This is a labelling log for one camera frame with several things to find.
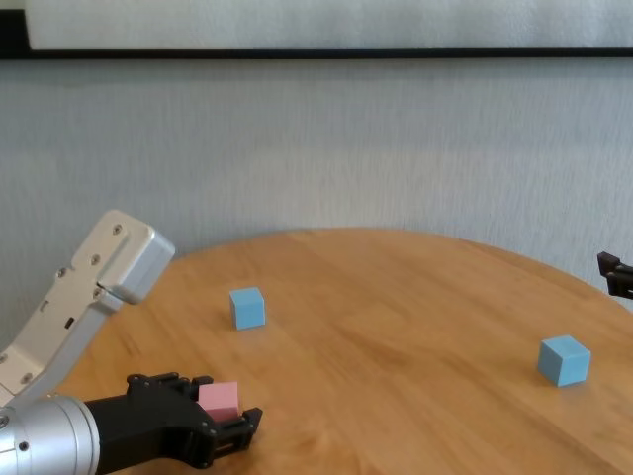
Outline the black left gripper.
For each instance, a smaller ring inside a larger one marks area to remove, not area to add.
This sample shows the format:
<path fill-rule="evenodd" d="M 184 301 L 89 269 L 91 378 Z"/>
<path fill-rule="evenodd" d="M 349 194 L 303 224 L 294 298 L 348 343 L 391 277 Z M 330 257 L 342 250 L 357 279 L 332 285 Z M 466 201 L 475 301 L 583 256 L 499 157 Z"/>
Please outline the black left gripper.
<path fill-rule="evenodd" d="M 211 376 L 133 374 L 127 383 L 123 395 L 86 403 L 98 430 L 100 470 L 160 458 L 209 468 L 219 458 L 246 450 L 263 417 L 259 408 L 221 423 L 209 417 L 198 397 L 201 386 L 214 383 Z"/>

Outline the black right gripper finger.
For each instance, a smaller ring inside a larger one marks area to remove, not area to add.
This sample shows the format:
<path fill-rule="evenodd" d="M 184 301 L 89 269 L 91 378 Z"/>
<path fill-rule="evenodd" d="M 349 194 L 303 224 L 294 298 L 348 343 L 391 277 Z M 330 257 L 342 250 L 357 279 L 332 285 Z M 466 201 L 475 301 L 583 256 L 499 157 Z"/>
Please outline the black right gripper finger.
<path fill-rule="evenodd" d="M 608 252 L 597 255 L 599 274 L 606 280 L 610 296 L 624 299 L 632 298 L 633 270 L 632 267 L 621 262 Z"/>

